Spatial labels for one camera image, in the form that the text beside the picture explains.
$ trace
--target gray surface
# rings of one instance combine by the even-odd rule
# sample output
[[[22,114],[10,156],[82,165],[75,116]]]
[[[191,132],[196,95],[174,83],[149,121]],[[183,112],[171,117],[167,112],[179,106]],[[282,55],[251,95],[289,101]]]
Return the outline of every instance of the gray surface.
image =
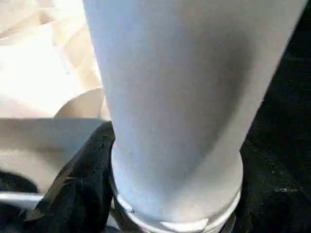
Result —
[[[0,169],[19,173],[41,192],[75,155],[100,119],[0,119]]]

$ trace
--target white fabric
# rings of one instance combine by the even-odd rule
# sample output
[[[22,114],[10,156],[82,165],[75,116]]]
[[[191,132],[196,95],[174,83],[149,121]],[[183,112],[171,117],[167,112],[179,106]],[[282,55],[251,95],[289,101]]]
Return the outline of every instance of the white fabric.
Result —
[[[1,0],[0,22],[0,117],[53,117],[62,108],[99,116],[103,96],[90,91],[101,77],[82,0]],[[86,92],[100,104],[66,106]]]

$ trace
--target black glove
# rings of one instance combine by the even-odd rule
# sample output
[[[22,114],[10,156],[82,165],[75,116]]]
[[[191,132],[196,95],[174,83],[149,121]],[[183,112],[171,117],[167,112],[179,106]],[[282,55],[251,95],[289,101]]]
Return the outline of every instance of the black glove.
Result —
[[[104,230],[113,196],[108,178],[114,139],[111,122],[104,123],[95,130],[61,169],[42,201],[23,219],[23,232],[99,233]],[[37,191],[24,178],[10,176],[10,179],[2,180],[3,184],[0,183],[0,187],[4,187],[2,190]],[[1,216],[1,219],[6,219],[3,225],[12,222],[14,218],[22,219],[20,209],[8,205],[0,208],[0,212],[7,216]]]

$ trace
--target black fabric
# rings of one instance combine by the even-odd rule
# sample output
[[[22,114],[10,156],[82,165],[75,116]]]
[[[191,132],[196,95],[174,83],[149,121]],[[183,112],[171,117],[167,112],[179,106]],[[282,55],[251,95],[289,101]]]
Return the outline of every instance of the black fabric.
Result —
[[[27,232],[97,233],[104,229],[112,200],[108,179],[114,139],[111,122],[95,130],[27,217]]]
[[[37,193],[38,189],[31,181],[21,176],[0,171],[0,191]],[[0,232],[20,224],[24,218],[21,211],[20,208],[0,202]]]
[[[310,29],[309,2],[241,148],[235,233],[311,232]]]

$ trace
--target white plastic pipe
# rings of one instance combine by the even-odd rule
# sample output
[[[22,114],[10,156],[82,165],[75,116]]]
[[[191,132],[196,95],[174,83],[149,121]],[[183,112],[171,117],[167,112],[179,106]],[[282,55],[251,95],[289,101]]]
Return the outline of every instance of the white plastic pipe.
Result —
[[[85,0],[116,192],[134,222],[220,229],[240,198],[240,146],[305,3]]]

